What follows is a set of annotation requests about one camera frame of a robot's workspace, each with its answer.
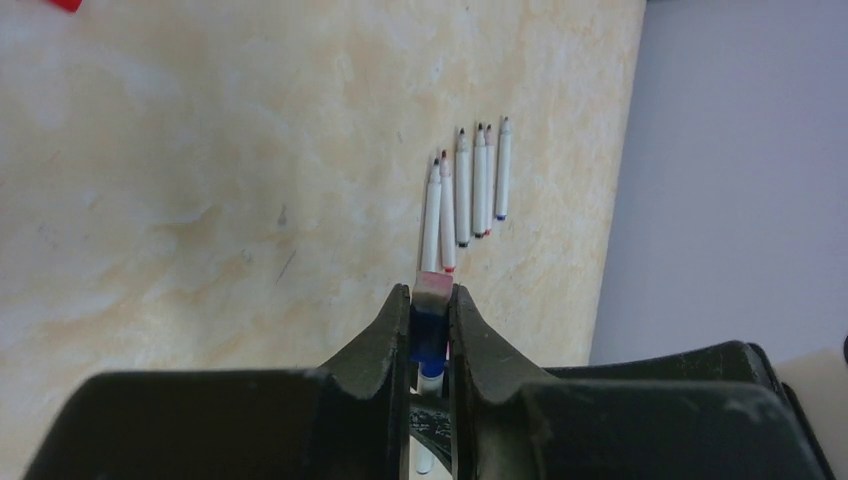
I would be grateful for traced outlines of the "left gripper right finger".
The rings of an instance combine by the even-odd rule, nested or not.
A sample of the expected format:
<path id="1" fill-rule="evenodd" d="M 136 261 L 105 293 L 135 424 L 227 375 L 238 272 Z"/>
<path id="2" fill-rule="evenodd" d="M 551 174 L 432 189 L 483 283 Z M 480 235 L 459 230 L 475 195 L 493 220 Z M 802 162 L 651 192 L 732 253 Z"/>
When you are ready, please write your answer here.
<path id="1" fill-rule="evenodd" d="M 533 363 L 483 318 L 455 284 L 448 306 L 451 473 L 455 479 L 537 479 L 527 385 L 557 378 Z"/>

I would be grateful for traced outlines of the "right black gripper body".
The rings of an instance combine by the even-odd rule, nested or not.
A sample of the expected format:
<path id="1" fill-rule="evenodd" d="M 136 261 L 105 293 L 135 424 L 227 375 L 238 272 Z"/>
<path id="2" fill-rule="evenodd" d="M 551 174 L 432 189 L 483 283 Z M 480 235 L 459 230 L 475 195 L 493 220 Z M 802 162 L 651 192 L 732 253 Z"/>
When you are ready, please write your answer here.
<path id="1" fill-rule="evenodd" d="M 831 479 L 798 399 L 757 344 L 557 368 L 543 397 L 551 479 Z"/>

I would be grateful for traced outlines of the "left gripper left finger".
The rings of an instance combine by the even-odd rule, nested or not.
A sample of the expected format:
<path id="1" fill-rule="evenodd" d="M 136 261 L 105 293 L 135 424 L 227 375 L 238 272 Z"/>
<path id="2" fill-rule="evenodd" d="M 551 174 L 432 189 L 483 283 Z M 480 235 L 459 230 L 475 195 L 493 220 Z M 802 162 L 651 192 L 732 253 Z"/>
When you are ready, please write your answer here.
<path id="1" fill-rule="evenodd" d="M 319 479 L 408 477 L 409 315 L 409 288 L 397 284 L 374 320 L 321 366 Z"/>

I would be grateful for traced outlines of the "black cap marker pen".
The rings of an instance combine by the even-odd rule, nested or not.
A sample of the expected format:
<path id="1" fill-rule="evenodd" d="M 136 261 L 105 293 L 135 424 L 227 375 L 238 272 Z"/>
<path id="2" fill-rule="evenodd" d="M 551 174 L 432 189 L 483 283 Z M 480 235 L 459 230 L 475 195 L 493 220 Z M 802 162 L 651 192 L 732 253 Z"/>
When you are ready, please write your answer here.
<path id="1" fill-rule="evenodd" d="M 473 215 L 472 231 L 475 238 L 483 238 L 486 232 L 487 220 L 487 149 L 485 129 L 482 123 L 478 124 L 473 156 Z"/>

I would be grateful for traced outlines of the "blue cap marker pen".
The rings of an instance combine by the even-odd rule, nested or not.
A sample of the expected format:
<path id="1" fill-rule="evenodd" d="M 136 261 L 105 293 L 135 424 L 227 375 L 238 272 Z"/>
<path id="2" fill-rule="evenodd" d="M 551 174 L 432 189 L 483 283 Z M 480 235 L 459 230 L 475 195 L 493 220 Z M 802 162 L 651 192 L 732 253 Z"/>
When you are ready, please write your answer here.
<path id="1" fill-rule="evenodd" d="M 495 218 L 498 221 L 504 221 L 508 215 L 512 153 L 512 127 L 508 116 L 503 118 L 501 124 L 498 153 Z"/>

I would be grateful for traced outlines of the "red cap marker pen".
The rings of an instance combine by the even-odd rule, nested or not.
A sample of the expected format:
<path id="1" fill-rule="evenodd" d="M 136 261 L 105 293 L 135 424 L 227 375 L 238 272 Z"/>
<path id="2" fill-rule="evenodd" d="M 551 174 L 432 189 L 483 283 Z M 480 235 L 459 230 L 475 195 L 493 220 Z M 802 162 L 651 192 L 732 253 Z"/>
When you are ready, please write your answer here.
<path id="1" fill-rule="evenodd" d="M 484 140 L 486 146 L 486 228 L 484 234 L 488 236 L 493 228 L 495 201 L 495 145 L 491 124 L 488 124 L 485 128 Z"/>

